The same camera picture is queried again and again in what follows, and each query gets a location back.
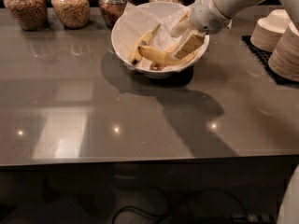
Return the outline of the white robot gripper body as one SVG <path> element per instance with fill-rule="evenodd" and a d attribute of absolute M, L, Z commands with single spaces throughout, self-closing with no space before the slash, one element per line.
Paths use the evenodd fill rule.
<path fill-rule="evenodd" d="M 226 28 L 231 19 L 221 14 L 214 0 L 195 0 L 190 22 L 193 28 L 214 35 Z"/>

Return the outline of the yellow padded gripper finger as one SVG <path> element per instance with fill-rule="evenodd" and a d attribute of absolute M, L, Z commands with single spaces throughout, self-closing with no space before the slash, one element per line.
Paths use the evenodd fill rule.
<path fill-rule="evenodd" d="M 197 30 L 187 31 L 179 40 L 178 45 L 173 51 L 173 55 L 178 59 L 184 59 L 204 44 L 205 35 L 205 32 Z"/>

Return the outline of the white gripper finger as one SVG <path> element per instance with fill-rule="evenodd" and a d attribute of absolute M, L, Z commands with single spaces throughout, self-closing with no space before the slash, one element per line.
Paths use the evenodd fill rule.
<path fill-rule="evenodd" d="M 174 38 L 179 38 L 187 35 L 194 30 L 190 21 L 191 12 L 187 11 L 171 29 L 170 35 Z"/>

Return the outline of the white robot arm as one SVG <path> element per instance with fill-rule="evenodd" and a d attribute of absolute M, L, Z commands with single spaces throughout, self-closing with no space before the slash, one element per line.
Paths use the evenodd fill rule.
<path fill-rule="evenodd" d="M 189 17 L 177 23 L 171 30 L 171 36 L 180 37 L 173 55 L 184 59 L 203 44 L 205 35 L 217 34 L 241 10 L 261 4 L 263 1 L 265 0 L 195 0 Z M 279 2 L 292 23 L 299 29 L 299 0 L 279 0 Z"/>

